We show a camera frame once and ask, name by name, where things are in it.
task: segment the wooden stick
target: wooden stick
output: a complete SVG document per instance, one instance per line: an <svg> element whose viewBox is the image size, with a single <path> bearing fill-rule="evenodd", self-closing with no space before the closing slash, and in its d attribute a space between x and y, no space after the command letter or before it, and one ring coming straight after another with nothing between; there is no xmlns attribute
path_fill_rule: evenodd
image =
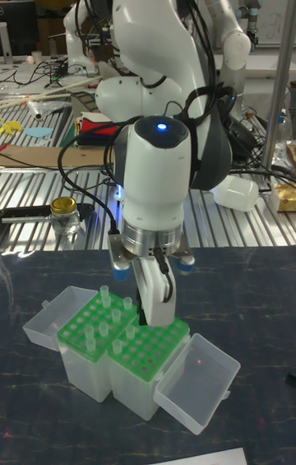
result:
<svg viewBox="0 0 296 465"><path fill-rule="evenodd" d="M35 98L34 95L32 95L30 97L30 101L40 101L40 99L38 99L38 96L36 96L36 97L37 97L37 99ZM60 97L71 97L71 94L47 95L46 98L44 97L44 99L46 99L46 100L58 100Z"/></svg>
<svg viewBox="0 0 296 465"><path fill-rule="evenodd" d="M67 90L71 90L72 88L76 88L77 86L84 86L88 85L93 81L96 81L97 79L101 79L101 76L96 76L96 77L91 77L89 79L85 79L84 81L79 81L78 83L72 83L71 85L67 86L62 86L62 88L59 88L57 90L58 92L63 92ZM41 101L43 99L48 99L49 96L53 95L53 91L50 90L48 92L45 92L43 94L37 94L37 95L30 95L29 97L21 97L17 100L11 100L11 101L1 101L0 102L0 109L8 109L11 106L15 105L21 105L22 103L27 103L28 101Z"/></svg>

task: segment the gold jar lid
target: gold jar lid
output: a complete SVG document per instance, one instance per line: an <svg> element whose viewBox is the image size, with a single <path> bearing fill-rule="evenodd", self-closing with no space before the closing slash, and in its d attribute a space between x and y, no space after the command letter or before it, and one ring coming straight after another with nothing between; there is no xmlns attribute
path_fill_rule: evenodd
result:
<svg viewBox="0 0 296 465"><path fill-rule="evenodd" d="M50 208L56 215L67 215L75 211L76 201L68 196L62 196L53 200Z"/></svg>

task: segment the glass jar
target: glass jar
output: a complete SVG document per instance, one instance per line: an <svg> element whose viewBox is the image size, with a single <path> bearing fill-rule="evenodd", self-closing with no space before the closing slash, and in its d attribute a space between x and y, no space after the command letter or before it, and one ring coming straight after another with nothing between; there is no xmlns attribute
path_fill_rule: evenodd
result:
<svg viewBox="0 0 296 465"><path fill-rule="evenodd" d="M80 215L73 198L56 198L50 204L50 221L59 235L74 235L80 228Z"/></svg>

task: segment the plastic box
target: plastic box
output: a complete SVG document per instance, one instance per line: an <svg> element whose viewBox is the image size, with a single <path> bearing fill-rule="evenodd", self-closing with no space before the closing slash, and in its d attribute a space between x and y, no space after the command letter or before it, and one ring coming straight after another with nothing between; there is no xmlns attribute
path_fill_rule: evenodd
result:
<svg viewBox="0 0 296 465"><path fill-rule="evenodd" d="M154 400L198 435L229 396L239 369L235 359L196 333L157 384Z"/></svg>
<svg viewBox="0 0 296 465"><path fill-rule="evenodd" d="M114 396L148 421L161 406L193 434L229 396L240 364L175 319L139 327L132 299L68 287L24 326L29 339L60 349L70 383L102 402Z"/></svg>
<svg viewBox="0 0 296 465"><path fill-rule="evenodd" d="M58 331L97 293L69 286L51 302L46 300L43 309L24 326L28 338L49 350L59 351Z"/></svg>
<svg viewBox="0 0 296 465"><path fill-rule="evenodd" d="M112 390L117 400L148 421L159 407L153 398L156 384L183 349L189 328L179 319L165 328L139 327L136 319L132 328L134 338L128 339L128 330L120 336L119 353L109 349Z"/></svg>
<svg viewBox="0 0 296 465"><path fill-rule="evenodd" d="M108 294L108 300L105 304L102 295L96 295L58 332L69 382L98 402L112 389L107 350L136 317L131 301L125 309L116 295Z"/></svg>

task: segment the dark table surface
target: dark table surface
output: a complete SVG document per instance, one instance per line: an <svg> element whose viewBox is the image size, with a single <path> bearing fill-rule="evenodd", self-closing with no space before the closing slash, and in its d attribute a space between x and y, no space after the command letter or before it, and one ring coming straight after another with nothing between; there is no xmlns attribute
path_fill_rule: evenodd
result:
<svg viewBox="0 0 296 465"><path fill-rule="evenodd" d="M248 465L296 463L296 249L196 249L176 275L177 316L237 359L229 399L199 436L161 408L149 422L110 395L98 404L67 382L59 353L32 344L22 326L65 287L109 284L107 252L0 256L0 463L148 465L243 447Z"/></svg>

